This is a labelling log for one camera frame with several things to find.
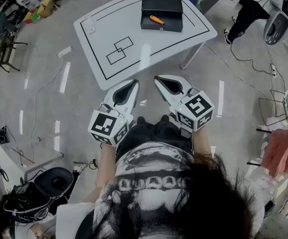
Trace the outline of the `person's right forearm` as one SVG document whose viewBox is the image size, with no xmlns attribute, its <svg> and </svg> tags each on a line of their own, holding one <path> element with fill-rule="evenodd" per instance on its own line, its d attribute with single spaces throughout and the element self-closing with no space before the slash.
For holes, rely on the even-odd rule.
<svg viewBox="0 0 288 239">
<path fill-rule="evenodd" d="M 212 157 L 210 144 L 205 127 L 202 127 L 198 131 L 192 133 L 192 149 L 194 158 Z"/>
</svg>

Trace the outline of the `orange screwdriver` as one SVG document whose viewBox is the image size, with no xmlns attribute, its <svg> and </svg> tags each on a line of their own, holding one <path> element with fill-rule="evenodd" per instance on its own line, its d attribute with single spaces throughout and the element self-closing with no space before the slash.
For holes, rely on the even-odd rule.
<svg viewBox="0 0 288 239">
<path fill-rule="evenodd" d="M 160 20 L 159 18 L 157 18 L 156 16 L 153 16 L 153 15 L 151 15 L 151 16 L 149 17 L 149 19 L 150 19 L 151 21 L 157 23 L 157 24 L 160 24 L 160 25 L 164 25 L 164 24 L 165 24 L 162 20 Z"/>
</svg>

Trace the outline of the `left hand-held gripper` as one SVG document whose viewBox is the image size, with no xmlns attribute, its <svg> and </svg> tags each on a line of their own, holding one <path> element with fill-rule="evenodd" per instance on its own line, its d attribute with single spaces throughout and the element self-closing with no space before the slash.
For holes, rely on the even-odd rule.
<svg viewBox="0 0 288 239">
<path fill-rule="evenodd" d="M 120 144 L 133 121 L 131 112 L 137 102 L 139 87 L 138 80 L 127 80 L 108 90 L 104 103 L 94 110 L 88 127 L 94 140 L 112 147 Z"/>
</svg>

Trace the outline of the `red green yellow toy block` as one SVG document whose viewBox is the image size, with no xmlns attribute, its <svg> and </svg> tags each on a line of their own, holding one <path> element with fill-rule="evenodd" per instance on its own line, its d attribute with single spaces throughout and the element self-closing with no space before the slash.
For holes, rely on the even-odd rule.
<svg viewBox="0 0 288 239">
<path fill-rule="evenodd" d="M 25 24 L 31 24 L 31 23 L 36 23 L 39 19 L 40 19 L 40 16 L 38 14 L 38 9 L 35 9 L 27 13 L 25 18 L 23 19 L 23 22 Z"/>
</svg>

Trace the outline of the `black and white printed t-shirt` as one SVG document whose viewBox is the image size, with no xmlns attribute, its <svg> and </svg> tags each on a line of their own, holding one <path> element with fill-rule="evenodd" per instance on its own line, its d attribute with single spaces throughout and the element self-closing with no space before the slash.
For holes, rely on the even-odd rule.
<svg viewBox="0 0 288 239">
<path fill-rule="evenodd" d="M 115 168 L 95 201 L 58 208 L 55 239 L 254 239 L 262 223 L 252 185 L 218 155 L 150 141 Z"/>
</svg>

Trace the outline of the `person's left forearm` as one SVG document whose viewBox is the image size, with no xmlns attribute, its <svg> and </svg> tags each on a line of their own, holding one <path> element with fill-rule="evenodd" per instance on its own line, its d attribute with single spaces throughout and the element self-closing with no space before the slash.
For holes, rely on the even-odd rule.
<svg viewBox="0 0 288 239">
<path fill-rule="evenodd" d="M 95 189 L 83 200 L 83 203 L 95 203 L 102 188 L 115 177 L 116 148 L 104 144 L 101 149 Z"/>
</svg>

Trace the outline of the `small white table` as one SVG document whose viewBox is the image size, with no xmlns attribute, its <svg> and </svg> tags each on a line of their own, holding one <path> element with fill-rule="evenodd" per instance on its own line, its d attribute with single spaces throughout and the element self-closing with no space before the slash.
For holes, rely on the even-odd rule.
<svg viewBox="0 0 288 239">
<path fill-rule="evenodd" d="M 8 181 L 19 184 L 26 181 L 30 173 L 35 172 L 64 155 L 58 150 L 48 148 L 41 138 L 0 144 L 0 168 Z"/>
</svg>

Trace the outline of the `pink jacket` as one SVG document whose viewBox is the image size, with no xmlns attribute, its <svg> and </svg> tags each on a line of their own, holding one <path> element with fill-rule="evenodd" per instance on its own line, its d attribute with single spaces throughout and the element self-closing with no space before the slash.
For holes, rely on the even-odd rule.
<svg viewBox="0 0 288 239">
<path fill-rule="evenodd" d="M 280 173 L 288 174 L 288 130 L 277 129 L 271 132 L 261 166 L 272 177 Z"/>
</svg>

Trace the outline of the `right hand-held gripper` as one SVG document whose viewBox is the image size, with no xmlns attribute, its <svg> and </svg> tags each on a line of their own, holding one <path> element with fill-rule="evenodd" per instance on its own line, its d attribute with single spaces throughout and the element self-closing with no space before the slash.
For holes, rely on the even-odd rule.
<svg viewBox="0 0 288 239">
<path fill-rule="evenodd" d="M 183 77 L 176 75 L 158 75 L 154 84 L 163 100 L 170 105 L 171 114 L 180 129 L 196 132 L 211 119 L 214 104 L 204 91 L 192 88 Z"/>
</svg>

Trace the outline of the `person's black trousers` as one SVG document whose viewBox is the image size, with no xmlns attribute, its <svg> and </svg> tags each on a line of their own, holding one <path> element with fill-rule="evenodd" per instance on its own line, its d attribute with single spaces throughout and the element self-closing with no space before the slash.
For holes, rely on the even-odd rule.
<svg viewBox="0 0 288 239">
<path fill-rule="evenodd" d="M 139 117 L 137 124 L 129 130 L 123 141 L 118 145 L 116 160 L 149 141 L 162 142 L 187 153 L 192 153 L 192 140 L 182 136 L 180 129 L 169 121 L 167 115 L 162 116 L 157 124 L 148 123 L 143 117 Z"/>
</svg>

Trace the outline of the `white table with black lines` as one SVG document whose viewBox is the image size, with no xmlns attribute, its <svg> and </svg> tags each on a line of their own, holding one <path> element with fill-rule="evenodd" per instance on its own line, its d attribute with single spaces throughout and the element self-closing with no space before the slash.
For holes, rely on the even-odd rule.
<svg viewBox="0 0 288 239">
<path fill-rule="evenodd" d="M 141 29 L 142 0 L 113 0 L 74 22 L 74 28 L 97 84 L 102 90 L 189 49 L 185 69 L 198 50 L 217 36 L 215 28 L 189 1 L 182 0 L 181 32 Z M 91 16 L 95 31 L 87 33 Z"/>
</svg>

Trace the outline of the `white remote control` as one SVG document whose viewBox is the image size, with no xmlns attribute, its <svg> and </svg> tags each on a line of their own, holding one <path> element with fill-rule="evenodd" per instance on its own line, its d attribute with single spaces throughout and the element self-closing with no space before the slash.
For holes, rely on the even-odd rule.
<svg viewBox="0 0 288 239">
<path fill-rule="evenodd" d="M 95 31 L 95 25 L 94 25 L 94 22 L 93 22 L 91 16 L 88 16 L 85 18 L 84 28 L 85 28 L 85 31 L 89 34 L 91 34 Z"/>
</svg>

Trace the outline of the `grey oval device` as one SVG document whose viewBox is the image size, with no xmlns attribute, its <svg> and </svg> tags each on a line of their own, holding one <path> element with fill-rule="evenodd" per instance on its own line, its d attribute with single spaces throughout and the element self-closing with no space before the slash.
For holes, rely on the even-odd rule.
<svg viewBox="0 0 288 239">
<path fill-rule="evenodd" d="M 288 16 L 281 10 L 274 10 L 270 14 L 264 28 L 264 41 L 272 46 L 278 43 L 288 28 Z"/>
</svg>

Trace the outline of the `black box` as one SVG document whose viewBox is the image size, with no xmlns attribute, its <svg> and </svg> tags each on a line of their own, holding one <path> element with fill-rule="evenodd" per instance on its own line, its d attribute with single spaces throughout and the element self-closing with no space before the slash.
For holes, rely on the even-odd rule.
<svg viewBox="0 0 288 239">
<path fill-rule="evenodd" d="M 153 15 L 165 24 L 160 25 L 149 19 Z M 181 32 L 183 29 L 182 0 L 142 0 L 141 29 Z"/>
</svg>

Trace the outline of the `black oval device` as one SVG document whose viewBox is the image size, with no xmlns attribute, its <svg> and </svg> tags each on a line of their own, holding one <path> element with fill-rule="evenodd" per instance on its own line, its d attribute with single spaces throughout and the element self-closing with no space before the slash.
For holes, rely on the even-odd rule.
<svg viewBox="0 0 288 239">
<path fill-rule="evenodd" d="M 49 197 L 66 193 L 74 180 L 72 172 L 63 167 L 54 167 L 38 175 L 34 183 Z"/>
</svg>

